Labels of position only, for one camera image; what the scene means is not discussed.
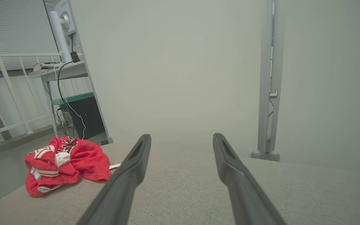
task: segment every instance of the teal box lid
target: teal box lid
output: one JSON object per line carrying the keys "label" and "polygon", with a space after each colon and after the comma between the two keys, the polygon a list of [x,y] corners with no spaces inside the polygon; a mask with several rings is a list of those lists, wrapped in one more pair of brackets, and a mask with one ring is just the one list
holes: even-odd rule
{"label": "teal box lid", "polygon": [[[67,102],[71,103],[71,102],[74,102],[74,101],[79,101],[79,100],[82,100],[82,99],[85,99],[85,98],[91,98],[91,97],[94,97],[93,92],[70,96],[70,97],[67,97],[66,100],[67,100]],[[51,102],[54,105],[55,104],[60,105],[60,104],[65,104],[66,103],[66,101],[63,101],[61,98],[52,100]]]}

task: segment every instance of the red garment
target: red garment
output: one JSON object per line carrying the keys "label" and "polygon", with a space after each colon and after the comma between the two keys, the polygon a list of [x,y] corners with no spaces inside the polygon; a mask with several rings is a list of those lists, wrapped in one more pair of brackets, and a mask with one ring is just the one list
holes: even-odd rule
{"label": "red garment", "polygon": [[50,145],[31,152],[25,158],[29,169],[27,192],[42,197],[81,177],[106,182],[111,176],[109,159],[99,145],[71,137],[54,137]]}

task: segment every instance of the white railing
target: white railing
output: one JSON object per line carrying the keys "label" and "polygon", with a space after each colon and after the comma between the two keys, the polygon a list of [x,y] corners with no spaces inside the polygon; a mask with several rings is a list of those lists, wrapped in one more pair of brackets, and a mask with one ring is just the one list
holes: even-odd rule
{"label": "white railing", "polygon": [[16,95],[15,90],[14,90],[13,85],[12,85],[12,82],[11,82],[9,76],[8,76],[8,72],[7,72],[6,68],[5,68],[5,64],[4,64],[4,61],[3,61],[3,57],[18,57],[19,62],[20,62],[20,66],[21,66],[22,71],[23,71],[23,74],[26,77],[27,85],[30,88],[31,95],[32,95],[34,101],[36,102],[36,106],[37,106],[37,109],[38,109],[39,113],[41,114],[42,107],[40,105],[40,102],[36,99],[34,88],[30,84],[28,75],[26,73],[26,68],[25,68],[25,66],[23,64],[23,61],[22,61],[22,57],[34,57],[36,63],[39,63],[40,61],[39,61],[38,57],[50,57],[51,61],[53,62],[54,61],[53,57],[60,57],[60,56],[61,56],[61,54],[57,53],[57,52],[0,53],[0,69],[1,69],[1,73],[2,73],[2,75],[3,75],[3,77],[4,77],[5,81],[6,81],[9,92],[10,92],[12,98],[13,98],[13,101],[14,101],[14,104],[15,104],[17,110],[19,111],[19,116],[20,116],[20,119],[21,119],[20,123],[7,126],[4,119],[3,119],[3,117],[2,117],[2,115],[1,115],[1,111],[0,111],[0,118],[1,118],[2,123],[4,124],[4,127],[0,128],[0,132],[7,131],[7,130],[10,130],[10,129],[20,127],[20,126],[24,125],[26,127],[27,134],[31,134],[31,133],[33,133],[33,131],[30,129],[29,123],[49,118],[48,114],[44,115],[44,116],[41,116],[41,117],[34,118],[34,119],[27,119],[26,118],[26,115],[24,114],[24,111],[23,111],[24,109],[20,107],[20,105],[21,105],[20,101],[21,100]]}

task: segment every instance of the white partition panel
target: white partition panel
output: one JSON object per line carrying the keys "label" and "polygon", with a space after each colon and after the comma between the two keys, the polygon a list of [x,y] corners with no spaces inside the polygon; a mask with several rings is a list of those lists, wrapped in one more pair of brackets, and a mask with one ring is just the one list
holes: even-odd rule
{"label": "white partition panel", "polygon": [[360,170],[360,1],[286,0],[285,24],[281,161]]}
{"label": "white partition panel", "polygon": [[256,150],[259,0],[71,1],[87,69],[116,143]]}

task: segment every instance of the gray floor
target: gray floor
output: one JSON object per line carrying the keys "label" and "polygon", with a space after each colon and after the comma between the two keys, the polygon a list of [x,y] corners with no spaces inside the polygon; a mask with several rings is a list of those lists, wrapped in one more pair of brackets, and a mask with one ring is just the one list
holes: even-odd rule
{"label": "gray floor", "polygon": [[[48,145],[53,137],[54,134],[49,134],[0,153],[0,199],[25,184],[28,170],[24,157],[35,149]],[[101,145],[101,141],[106,140],[106,133],[88,140]]]}

